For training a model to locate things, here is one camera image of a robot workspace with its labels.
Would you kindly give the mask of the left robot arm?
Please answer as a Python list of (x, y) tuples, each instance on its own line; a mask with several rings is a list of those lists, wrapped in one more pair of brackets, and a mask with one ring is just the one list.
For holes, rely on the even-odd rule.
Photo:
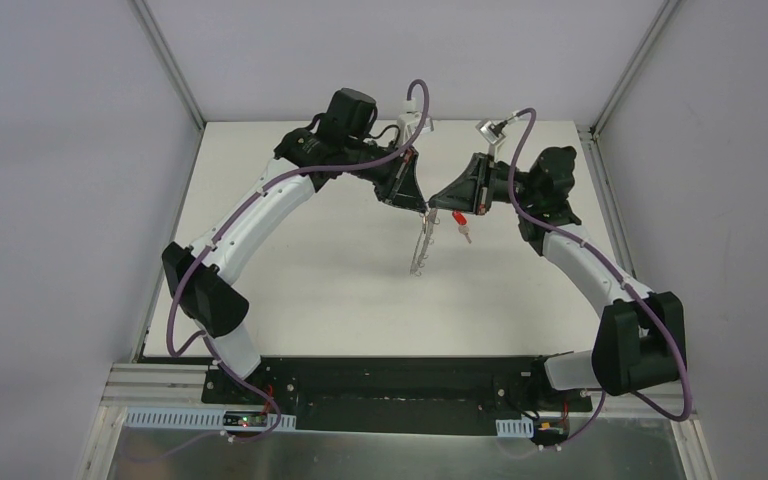
[(178, 312), (199, 326), (217, 364), (229, 373), (226, 389), (241, 404), (257, 402), (265, 378), (255, 371), (261, 355), (244, 326), (250, 304), (234, 287), (263, 242), (296, 208), (342, 174), (372, 185), (376, 199), (398, 209), (424, 213), (428, 207), (416, 178), (414, 144), (431, 130), (427, 85), (411, 82), (397, 136), (380, 145), (371, 134), (376, 101), (342, 88), (310, 124), (283, 136), (258, 181), (233, 210), (203, 235), (183, 246), (171, 242), (162, 266), (172, 295), (167, 329)]

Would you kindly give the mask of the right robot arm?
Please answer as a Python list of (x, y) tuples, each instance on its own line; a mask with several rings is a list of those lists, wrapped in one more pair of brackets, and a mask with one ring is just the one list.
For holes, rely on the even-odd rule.
[(522, 172), (475, 153), (464, 172), (433, 195), (431, 207), (483, 215), (495, 202), (529, 214), (519, 231), (554, 264), (599, 316), (591, 350), (552, 356), (527, 384), (529, 400), (555, 408), (568, 390), (600, 389), (618, 396), (676, 381), (686, 364), (684, 310), (671, 292), (657, 293), (594, 252), (590, 235), (571, 208), (574, 147), (548, 147)]

